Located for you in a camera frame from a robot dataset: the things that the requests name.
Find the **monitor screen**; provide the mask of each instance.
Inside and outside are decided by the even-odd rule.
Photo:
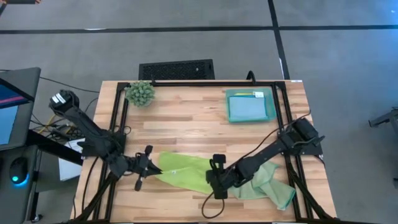
[[[21,105],[29,100],[0,83],[0,108]]]

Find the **computer monitor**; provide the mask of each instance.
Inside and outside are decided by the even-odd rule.
[[[34,98],[0,78],[0,109],[33,102]]]

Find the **blue light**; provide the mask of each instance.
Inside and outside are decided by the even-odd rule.
[[[23,187],[23,186],[25,186],[27,184],[28,180],[29,180],[29,174],[26,176],[26,179],[22,183],[14,184],[14,186],[15,187]]]

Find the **lime green towel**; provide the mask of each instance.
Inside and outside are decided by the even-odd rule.
[[[206,170],[211,169],[208,159],[161,152],[158,167],[163,174],[155,177],[163,182],[204,194],[212,192],[206,182]],[[241,200],[269,197],[279,210],[285,210],[293,199],[295,189],[273,179],[276,168],[278,165],[272,162],[264,163],[251,181],[238,188],[231,187],[229,192]]]

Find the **green plant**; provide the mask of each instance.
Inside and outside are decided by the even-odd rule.
[[[148,106],[155,98],[155,89],[149,82],[139,81],[125,87],[126,99],[137,107]]]

